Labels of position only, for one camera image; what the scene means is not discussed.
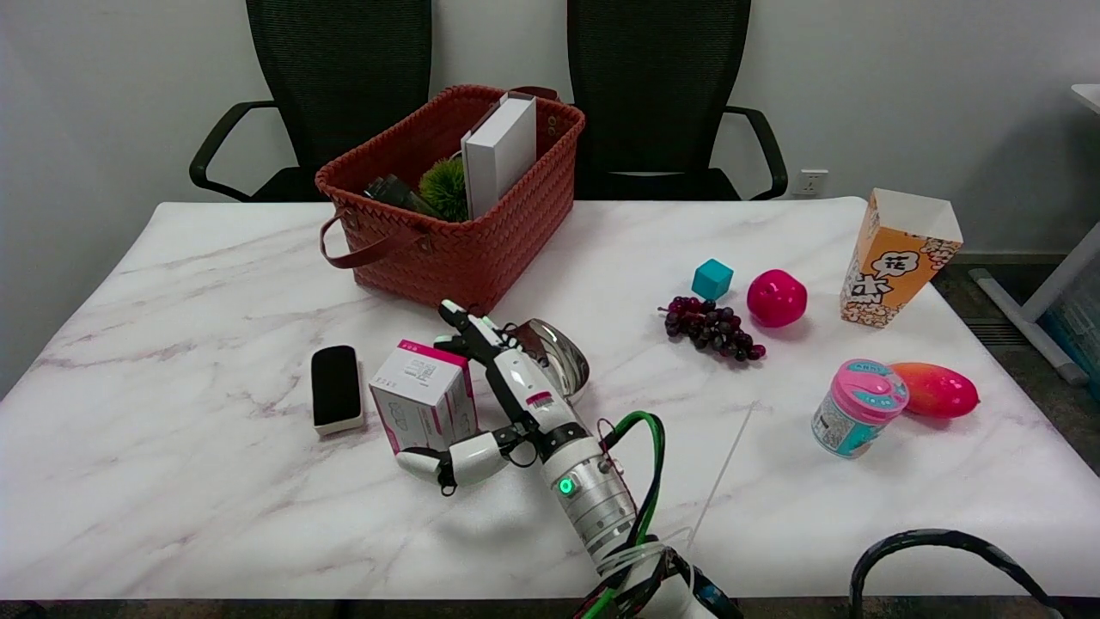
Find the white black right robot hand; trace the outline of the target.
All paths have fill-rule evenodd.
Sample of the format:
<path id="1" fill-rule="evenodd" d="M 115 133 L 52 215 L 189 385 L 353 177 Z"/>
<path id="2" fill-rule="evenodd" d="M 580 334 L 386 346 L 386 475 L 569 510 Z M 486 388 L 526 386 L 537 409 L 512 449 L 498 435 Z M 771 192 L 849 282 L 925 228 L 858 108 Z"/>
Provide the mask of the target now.
<path id="1" fill-rule="evenodd" d="M 433 482 L 446 496 L 476 485 L 512 464 L 512 451 L 535 447 L 535 458 L 547 465 L 547 482 L 554 485 L 579 463 L 602 454 L 596 439 L 581 425 L 566 397 L 519 345 L 512 345 L 502 328 L 485 317 L 472 316 L 444 299 L 437 313 L 457 334 L 438 340 L 437 349 L 457 352 L 483 365 L 492 394 L 508 424 L 459 440 L 446 451 L 405 447 L 396 462 L 405 473 Z"/>

